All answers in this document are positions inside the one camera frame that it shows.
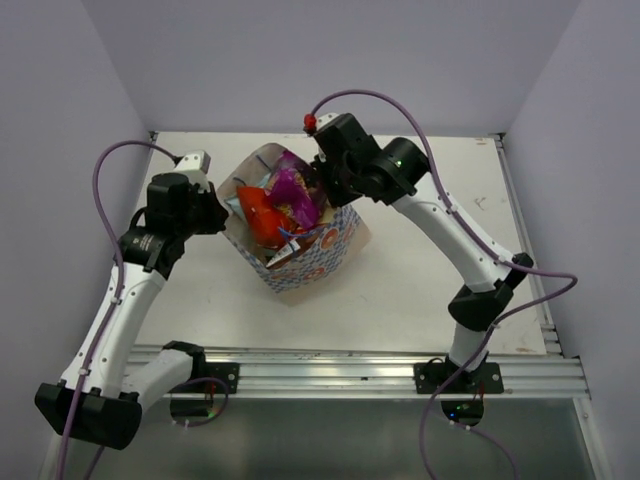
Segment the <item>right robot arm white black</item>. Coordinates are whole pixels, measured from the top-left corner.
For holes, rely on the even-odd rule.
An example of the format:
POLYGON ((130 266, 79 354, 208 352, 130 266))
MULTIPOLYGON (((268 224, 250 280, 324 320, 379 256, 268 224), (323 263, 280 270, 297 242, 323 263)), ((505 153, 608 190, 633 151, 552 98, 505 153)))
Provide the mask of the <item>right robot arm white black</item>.
POLYGON ((318 145, 312 167, 332 207, 361 197, 393 207, 461 275, 463 285, 448 305, 456 326, 445 379, 454 391, 470 391, 481 380, 486 333, 511 302, 532 258, 503 248, 476 223, 464 230, 454 216, 465 210, 446 206, 449 194, 437 191, 427 155, 411 140, 396 137, 380 146, 350 113, 308 114, 304 130, 318 145))

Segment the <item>blue patterned paper bag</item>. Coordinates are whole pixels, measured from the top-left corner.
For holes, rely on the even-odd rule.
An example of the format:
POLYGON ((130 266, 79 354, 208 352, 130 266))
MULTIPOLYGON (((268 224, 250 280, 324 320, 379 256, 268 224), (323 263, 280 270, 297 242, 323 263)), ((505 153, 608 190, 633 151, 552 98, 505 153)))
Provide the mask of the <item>blue patterned paper bag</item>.
MULTIPOLYGON (((216 195, 221 202, 236 193, 232 178, 237 176, 250 184, 256 184, 266 173, 272 170, 280 155, 288 150, 277 143, 268 143, 249 155, 232 175, 217 189, 216 195)), ((290 262, 279 269, 269 270, 266 262, 278 250, 266 249, 256 244, 249 230, 230 210, 223 234, 248 261, 261 279, 280 295, 294 291, 304 285, 314 283, 336 271, 350 256, 357 254, 368 243, 371 233, 356 210, 347 205, 333 208, 328 200, 324 214, 317 224, 304 230, 294 221, 290 232, 283 231, 285 240, 295 235, 314 235, 319 237, 313 244, 310 257, 302 262, 290 262)))

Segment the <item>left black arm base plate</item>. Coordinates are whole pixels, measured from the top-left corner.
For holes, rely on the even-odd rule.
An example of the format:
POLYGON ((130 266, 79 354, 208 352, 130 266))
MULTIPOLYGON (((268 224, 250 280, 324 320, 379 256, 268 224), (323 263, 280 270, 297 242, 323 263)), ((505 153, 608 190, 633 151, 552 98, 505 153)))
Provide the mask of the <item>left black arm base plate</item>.
POLYGON ((235 395, 241 377, 240 368, 240 363, 231 357, 204 354, 201 373, 204 377, 222 381, 227 386, 229 394, 235 395))

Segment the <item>light blue cassava chips bag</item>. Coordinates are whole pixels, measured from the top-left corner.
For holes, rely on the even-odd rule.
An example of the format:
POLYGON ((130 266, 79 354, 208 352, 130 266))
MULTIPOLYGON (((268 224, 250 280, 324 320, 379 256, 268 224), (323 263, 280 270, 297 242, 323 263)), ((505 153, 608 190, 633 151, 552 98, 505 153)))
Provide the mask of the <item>light blue cassava chips bag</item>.
POLYGON ((270 177, 271 177, 271 174, 266 173, 256 184, 250 184, 249 182, 237 176, 232 178, 232 181, 236 187, 236 193, 226 198, 224 200, 224 203, 227 207, 230 208, 233 214, 237 216, 244 224, 247 224, 247 219, 240 201, 240 194, 238 193, 238 191, 241 188, 263 189, 267 185, 270 177))

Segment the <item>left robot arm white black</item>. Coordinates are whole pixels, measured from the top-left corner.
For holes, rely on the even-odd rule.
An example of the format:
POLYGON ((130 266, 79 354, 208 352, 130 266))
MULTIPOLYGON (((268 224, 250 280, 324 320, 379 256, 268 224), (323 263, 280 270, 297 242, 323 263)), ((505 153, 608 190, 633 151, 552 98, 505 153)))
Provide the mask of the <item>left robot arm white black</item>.
POLYGON ((143 414, 165 394, 178 386, 189 393, 205 386, 204 350, 187 342, 169 342, 131 377, 125 368, 186 242, 223 231, 227 218, 205 173, 152 178, 145 207, 118 240, 108 289, 81 348, 57 383, 43 383, 36 392, 35 405, 57 434, 122 450, 143 414))

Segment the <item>brown Chuba cassava chips bag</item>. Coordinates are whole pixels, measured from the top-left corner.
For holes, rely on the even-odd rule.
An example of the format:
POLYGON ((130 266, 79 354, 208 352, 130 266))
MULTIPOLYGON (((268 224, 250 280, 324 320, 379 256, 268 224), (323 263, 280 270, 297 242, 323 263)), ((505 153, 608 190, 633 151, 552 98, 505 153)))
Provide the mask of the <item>brown Chuba cassava chips bag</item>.
POLYGON ((288 237, 284 246, 268 258, 266 268, 269 270, 279 269, 290 262, 302 263, 306 261, 310 257, 312 246, 318 237, 318 234, 288 237))

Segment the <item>orange cream cassava chips bag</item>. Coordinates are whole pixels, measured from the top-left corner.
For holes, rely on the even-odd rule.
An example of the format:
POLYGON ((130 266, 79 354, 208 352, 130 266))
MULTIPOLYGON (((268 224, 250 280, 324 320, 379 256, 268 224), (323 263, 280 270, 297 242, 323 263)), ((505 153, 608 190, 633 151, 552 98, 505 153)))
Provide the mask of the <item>orange cream cassava chips bag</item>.
POLYGON ((271 204, 265 189, 241 188, 238 193, 256 244, 271 250, 282 248, 283 231, 290 232, 293 228, 291 219, 271 204))

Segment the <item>purple snack packet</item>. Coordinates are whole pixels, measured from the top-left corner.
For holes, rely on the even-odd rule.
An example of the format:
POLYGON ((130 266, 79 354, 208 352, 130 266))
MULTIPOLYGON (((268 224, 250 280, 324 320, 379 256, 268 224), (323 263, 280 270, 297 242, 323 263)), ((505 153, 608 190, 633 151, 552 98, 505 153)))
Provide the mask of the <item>purple snack packet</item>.
POLYGON ((271 205, 304 230, 324 214, 327 196, 318 172, 289 150, 278 158, 265 189, 271 205))

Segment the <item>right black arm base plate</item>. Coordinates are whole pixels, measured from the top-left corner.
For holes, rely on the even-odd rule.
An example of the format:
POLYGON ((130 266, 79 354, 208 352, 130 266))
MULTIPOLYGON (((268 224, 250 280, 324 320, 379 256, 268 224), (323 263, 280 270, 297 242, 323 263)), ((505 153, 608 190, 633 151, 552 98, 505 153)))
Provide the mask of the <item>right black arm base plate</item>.
MULTIPOLYGON (((434 358, 413 365, 413 380, 418 394, 433 394, 458 367, 449 359, 434 358)), ((444 394, 502 394, 505 391, 500 366, 483 360, 469 372, 463 370, 442 390, 444 394)))

